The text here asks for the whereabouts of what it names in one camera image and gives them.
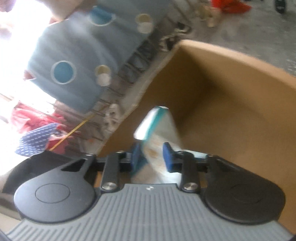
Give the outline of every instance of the blue fabric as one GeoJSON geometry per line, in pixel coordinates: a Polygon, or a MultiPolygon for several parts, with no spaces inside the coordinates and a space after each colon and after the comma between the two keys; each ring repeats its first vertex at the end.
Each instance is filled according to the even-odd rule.
{"type": "Polygon", "coordinates": [[[27,70],[36,77],[32,82],[69,107],[88,112],[106,89],[97,83],[95,68],[107,65],[111,77],[116,75],[149,36],[138,31],[136,17],[149,14],[156,25],[169,3],[100,0],[89,13],[76,12],[68,20],[50,25],[28,62],[27,70]]]}
{"type": "Polygon", "coordinates": [[[33,156],[45,151],[50,136],[59,123],[51,123],[24,134],[15,153],[21,156],[33,156]]]}

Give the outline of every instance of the silver screw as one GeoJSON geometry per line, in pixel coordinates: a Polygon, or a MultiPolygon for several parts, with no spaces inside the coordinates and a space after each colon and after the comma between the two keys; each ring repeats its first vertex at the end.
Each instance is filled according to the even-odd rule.
{"type": "Polygon", "coordinates": [[[102,188],[105,189],[105,190],[114,190],[117,188],[117,185],[115,183],[104,183],[102,185],[102,188]]]}
{"type": "Polygon", "coordinates": [[[188,191],[193,191],[198,188],[198,185],[196,183],[186,183],[183,187],[188,191]]]}

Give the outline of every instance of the cardboard box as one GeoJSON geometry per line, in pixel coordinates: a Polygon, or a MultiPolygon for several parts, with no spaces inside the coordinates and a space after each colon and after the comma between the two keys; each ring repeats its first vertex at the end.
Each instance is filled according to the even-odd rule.
{"type": "Polygon", "coordinates": [[[170,109],[183,148],[213,153],[279,185],[279,219],[296,233],[296,78],[253,57],[184,40],[146,80],[100,155],[128,150],[156,105],[170,109]]]}

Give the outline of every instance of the gray floor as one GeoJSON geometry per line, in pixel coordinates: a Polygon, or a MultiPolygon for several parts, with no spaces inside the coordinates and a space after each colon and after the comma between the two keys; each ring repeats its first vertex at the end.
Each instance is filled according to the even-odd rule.
{"type": "Polygon", "coordinates": [[[216,28],[194,18],[190,38],[246,53],[296,76],[296,5],[287,1],[285,15],[274,10],[271,0],[248,1],[248,13],[224,14],[216,28]]]}

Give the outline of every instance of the white logo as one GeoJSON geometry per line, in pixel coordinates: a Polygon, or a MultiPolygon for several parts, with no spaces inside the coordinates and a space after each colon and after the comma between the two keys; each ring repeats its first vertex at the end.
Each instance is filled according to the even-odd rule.
{"type": "Polygon", "coordinates": [[[146,188],[146,190],[148,190],[148,191],[151,191],[153,189],[154,189],[154,187],[152,187],[152,186],[149,186],[148,188],[146,188]]]}

